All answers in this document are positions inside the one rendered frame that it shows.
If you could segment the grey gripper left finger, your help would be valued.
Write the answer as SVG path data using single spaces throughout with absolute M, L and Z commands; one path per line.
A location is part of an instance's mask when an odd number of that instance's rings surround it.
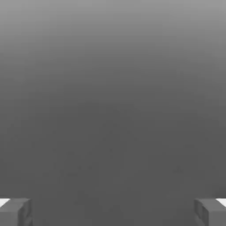
M 0 198 L 0 226 L 33 226 L 32 207 L 29 198 Z

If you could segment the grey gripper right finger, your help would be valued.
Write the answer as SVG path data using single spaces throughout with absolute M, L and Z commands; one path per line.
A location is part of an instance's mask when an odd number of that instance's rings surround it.
M 196 226 L 226 226 L 226 198 L 194 199 Z

